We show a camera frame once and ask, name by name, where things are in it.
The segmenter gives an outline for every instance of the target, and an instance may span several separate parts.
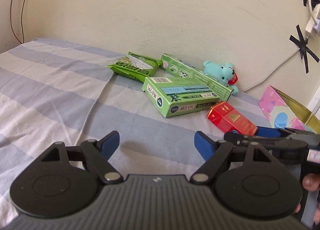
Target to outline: human hand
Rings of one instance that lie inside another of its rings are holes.
[[[308,174],[303,178],[302,186],[305,190],[316,191],[320,189],[320,174]],[[299,204],[295,212],[299,212],[301,205]],[[313,221],[317,225],[320,222],[320,204],[313,216]]]

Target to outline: wall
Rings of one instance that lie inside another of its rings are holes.
[[[27,39],[55,37],[126,54],[159,58],[171,53],[196,66],[232,62],[246,89],[261,81],[297,47],[309,20],[302,0],[28,0]],[[309,43],[320,56],[319,38]],[[248,93],[267,85],[308,104],[318,88],[320,64],[309,57],[309,74],[296,54]]]
[[[13,36],[10,27],[10,2],[11,0],[0,0],[0,53],[19,45],[19,42]],[[12,5],[12,26],[19,35],[18,6],[19,0],[14,0]]]

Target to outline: green toothpaste box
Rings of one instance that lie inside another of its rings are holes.
[[[209,109],[219,97],[194,78],[146,77],[142,90],[164,117]]]
[[[212,92],[217,94],[221,100],[227,101],[231,95],[233,88],[220,83],[215,78],[209,76],[202,70],[177,59],[169,54],[162,54],[161,57],[162,65],[161,69],[168,72],[175,77],[183,78],[195,78],[203,84],[206,84]]]

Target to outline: striped bed sheet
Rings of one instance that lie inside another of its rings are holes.
[[[55,141],[78,145],[120,133],[110,163],[127,174],[186,174],[203,164],[194,148],[198,130],[223,133],[206,111],[164,118],[142,83],[106,68],[122,54],[56,39],[35,39],[0,54],[0,228],[17,215],[9,188]],[[169,76],[162,70],[156,76]],[[269,126],[258,100],[240,92],[228,101],[258,126]]]

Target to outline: stuffed toy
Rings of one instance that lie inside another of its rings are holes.
[[[233,88],[232,95],[236,95],[239,92],[234,83],[238,80],[235,71],[233,70],[233,64],[216,64],[211,61],[206,61],[203,63],[204,72],[210,76],[213,76],[219,82],[228,85]]]

